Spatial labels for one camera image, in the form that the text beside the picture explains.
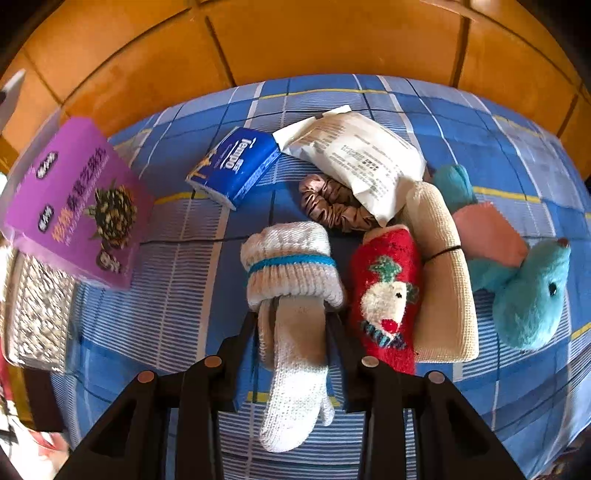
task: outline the food package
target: food package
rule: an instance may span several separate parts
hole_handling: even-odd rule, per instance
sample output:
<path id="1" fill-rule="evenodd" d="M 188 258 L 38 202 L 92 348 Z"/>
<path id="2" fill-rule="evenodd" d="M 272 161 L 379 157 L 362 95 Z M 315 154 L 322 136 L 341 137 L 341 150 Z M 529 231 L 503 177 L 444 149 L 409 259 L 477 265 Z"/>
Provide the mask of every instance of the food package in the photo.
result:
<path id="1" fill-rule="evenodd" d="M 283 153 L 311 161 L 347 185 L 380 226 L 404 206 L 425 159 L 397 134 L 348 105 L 307 118 L 273 134 Z"/>
<path id="2" fill-rule="evenodd" d="M 90 119 L 72 118 L 0 204 L 15 248 L 80 280 L 128 288 L 154 198 Z"/>

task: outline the white paper bag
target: white paper bag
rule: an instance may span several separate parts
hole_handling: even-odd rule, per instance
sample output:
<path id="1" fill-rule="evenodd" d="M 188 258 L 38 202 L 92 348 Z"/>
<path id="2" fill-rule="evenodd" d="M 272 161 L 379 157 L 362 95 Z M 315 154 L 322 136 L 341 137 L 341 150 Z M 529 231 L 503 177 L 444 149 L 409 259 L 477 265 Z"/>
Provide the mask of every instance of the white paper bag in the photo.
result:
<path id="1" fill-rule="evenodd" d="M 381 226 L 404 206 L 425 159 L 403 138 L 352 112 L 349 105 L 307 118 L 273 134 L 283 153 L 311 161 L 347 185 Z"/>

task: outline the metal screw head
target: metal screw head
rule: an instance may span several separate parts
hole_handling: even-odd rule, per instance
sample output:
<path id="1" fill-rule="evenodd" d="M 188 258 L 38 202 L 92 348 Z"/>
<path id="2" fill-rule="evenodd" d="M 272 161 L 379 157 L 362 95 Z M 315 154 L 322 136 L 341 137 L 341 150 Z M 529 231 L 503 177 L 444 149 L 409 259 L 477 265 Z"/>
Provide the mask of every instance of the metal screw head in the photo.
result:
<path id="1" fill-rule="evenodd" d="M 379 360 L 374 356 L 367 355 L 361 359 L 361 363 L 368 368 L 375 368 L 379 365 Z"/>
<path id="2" fill-rule="evenodd" d="M 150 370 L 144 370 L 143 372 L 140 372 L 140 374 L 138 375 L 138 382 L 150 383 L 154 379 L 154 377 L 154 372 L 151 372 Z"/>
<path id="3" fill-rule="evenodd" d="M 436 384 L 445 382 L 445 375 L 443 375 L 441 372 L 429 372 L 427 378 Z"/>
<path id="4" fill-rule="evenodd" d="M 216 368 L 222 364 L 222 359 L 219 358 L 217 355 L 208 356 L 205 359 L 205 366 L 207 368 Z"/>

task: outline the brown scrunchie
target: brown scrunchie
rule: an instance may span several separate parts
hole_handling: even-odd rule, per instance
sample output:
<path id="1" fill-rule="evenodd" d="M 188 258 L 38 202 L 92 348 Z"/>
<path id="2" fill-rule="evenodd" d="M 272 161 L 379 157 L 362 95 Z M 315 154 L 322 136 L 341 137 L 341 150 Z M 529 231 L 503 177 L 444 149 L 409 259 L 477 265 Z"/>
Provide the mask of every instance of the brown scrunchie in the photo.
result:
<path id="1" fill-rule="evenodd" d="M 308 175 L 300 182 L 301 207 L 306 215 L 327 228 L 366 232 L 376 228 L 374 216 L 336 180 L 322 175 Z"/>

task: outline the purple box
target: purple box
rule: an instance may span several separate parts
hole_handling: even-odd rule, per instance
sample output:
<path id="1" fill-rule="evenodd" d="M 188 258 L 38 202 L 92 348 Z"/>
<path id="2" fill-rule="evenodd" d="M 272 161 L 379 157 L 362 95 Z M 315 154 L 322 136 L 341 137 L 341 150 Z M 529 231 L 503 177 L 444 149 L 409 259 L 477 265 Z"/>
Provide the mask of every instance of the purple box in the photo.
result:
<path id="1" fill-rule="evenodd" d="M 66 122 L 4 218 L 14 246 L 81 280 L 129 288 L 154 198 L 92 120 Z"/>

